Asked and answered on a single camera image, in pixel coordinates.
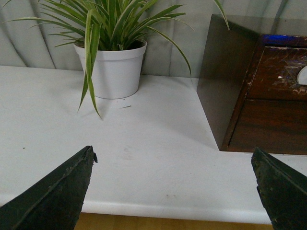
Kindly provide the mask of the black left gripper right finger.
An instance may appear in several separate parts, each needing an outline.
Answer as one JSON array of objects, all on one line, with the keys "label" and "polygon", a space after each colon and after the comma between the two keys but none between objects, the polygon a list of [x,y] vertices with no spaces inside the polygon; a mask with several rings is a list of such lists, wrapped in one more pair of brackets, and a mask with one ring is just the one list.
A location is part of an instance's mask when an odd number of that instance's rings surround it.
[{"label": "black left gripper right finger", "polygon": [[255,148],[251,164],[257,191],[275,230],[307,228],[307,177]]}]

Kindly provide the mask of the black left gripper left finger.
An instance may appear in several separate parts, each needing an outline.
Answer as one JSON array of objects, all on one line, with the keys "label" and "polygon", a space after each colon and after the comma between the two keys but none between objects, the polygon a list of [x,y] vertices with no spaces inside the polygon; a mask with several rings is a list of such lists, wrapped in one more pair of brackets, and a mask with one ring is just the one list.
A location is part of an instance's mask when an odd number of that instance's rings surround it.
[{"label": "black left gripper left finger", "polygon": [[2,230],[72,230],[97,156],[86,146],[0,208]]}]

